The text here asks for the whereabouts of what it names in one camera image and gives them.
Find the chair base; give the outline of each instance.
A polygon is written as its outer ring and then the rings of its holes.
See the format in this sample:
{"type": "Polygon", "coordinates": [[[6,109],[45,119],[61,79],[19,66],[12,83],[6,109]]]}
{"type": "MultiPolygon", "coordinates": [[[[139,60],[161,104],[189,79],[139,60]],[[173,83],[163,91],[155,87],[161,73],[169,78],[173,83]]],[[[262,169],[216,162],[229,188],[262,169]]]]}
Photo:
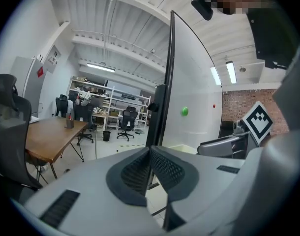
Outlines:
{"type": "Polygon", "coordinates": [[[128,136],[132,136],[133,139],[135,138],[133,135],[128,134],[128,133],[126,132],[126,130],[125,130],[125,131],[122,131],[122,132],[120,132],[120,133],[117,133],[117,134],[118,134],[117,139],[118,139],[119,137],[121,137],[121,136],[125,136],[125,137],[127,137],[127,141],[128,141],[128,142],[129,142],[129,137],[128,137],[128,136]]]}
{"type": "Polygon", "coordinates": [[[84,133],[81,133],[81,134],[79,134],[78,137],[79,137],[79,141],[78,141],[78,143],[77,143],[78,146],[79,146],[79,142],[80,142],[83,138],[86,138],[86,139],[90,140],[91,143],[93,143],[93,139],[92,139],[92,135],[91,135],[91,134],[84,134],[84,133]]]}

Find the gray cabinet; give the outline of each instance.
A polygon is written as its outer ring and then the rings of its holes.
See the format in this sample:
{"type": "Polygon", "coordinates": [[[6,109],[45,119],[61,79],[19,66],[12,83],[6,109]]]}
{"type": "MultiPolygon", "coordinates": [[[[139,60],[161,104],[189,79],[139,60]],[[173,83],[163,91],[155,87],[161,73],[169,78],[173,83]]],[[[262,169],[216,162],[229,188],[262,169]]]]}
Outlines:
{"type": "Polygon", "coordinates": [[[32,115],[37,117],[38,104],[46,74],[43,64],[38,59],[16,57],[10,73],[17,77],[18,95],[29,100],[32,115]]]}

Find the fluorescent light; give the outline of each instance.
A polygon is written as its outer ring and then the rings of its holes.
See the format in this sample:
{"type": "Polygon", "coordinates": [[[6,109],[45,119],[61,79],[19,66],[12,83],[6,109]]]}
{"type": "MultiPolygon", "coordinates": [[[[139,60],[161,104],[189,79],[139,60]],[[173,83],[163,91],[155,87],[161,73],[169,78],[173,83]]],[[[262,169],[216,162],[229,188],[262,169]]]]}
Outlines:
{"type": "Polygon", "coordinates": [[[108,71],[108,72],[111,72],[111,73],[115,73],[115,69],[112,69],[112,68],[108,68],[108,67],[104,67],[104,66],[100,66],[100,65],[93,65],[93,64],[90,64],[90,63],[88,63],[87,66],[97,68],[97,69],[100,69],[100,70],[104,70],[104,71],[108,71]]]}
{"type": "Polygon", "coordinates": [[[214,78],[215,84],[220,86],[221,85],[221,80],[220,80],[220,77],[219,77],[219,74],[218,74],[217,70],[215,69],[215,67],[211,67],[210,70],[211,70],[212,76],[214,78]]]}
{"type": "Polygon", "coordinates": [[[227,65],[227,69],[228,69],[228,72],[229,72],[229,75],[230,75],[231,83],[235,84],[237,82],[237,78],[236,78],[236,75],[235,75],[235,69],[234,69],[233,62],[230,61],[230,62],[226,62],[225,64],[227,65]]]}

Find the pen holder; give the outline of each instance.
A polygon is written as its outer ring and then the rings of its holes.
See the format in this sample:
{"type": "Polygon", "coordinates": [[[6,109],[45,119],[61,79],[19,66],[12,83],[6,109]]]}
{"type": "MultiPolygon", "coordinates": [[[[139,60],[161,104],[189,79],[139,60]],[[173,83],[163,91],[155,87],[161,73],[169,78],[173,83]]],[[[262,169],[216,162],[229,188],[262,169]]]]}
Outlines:
{"type": "Polygon", "coordinates": [[[73,128],[73,120],[69,119],[70,114],[66,115],[66,128],[73,128]]]}

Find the brick wall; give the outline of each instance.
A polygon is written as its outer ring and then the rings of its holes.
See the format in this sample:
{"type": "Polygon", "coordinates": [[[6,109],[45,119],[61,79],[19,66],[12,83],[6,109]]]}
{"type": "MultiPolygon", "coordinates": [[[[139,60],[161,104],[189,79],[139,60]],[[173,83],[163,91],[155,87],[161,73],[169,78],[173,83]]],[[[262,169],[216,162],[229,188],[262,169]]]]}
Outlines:
{"type": "Polygon", "coordinates": [[[238,120],[260,101],[268,111],[273,121],[271,134],[281,134],[289,131],[288,125],[272,98],[274,89],[229,91],[223,94],[222,120],[238,120]]]}

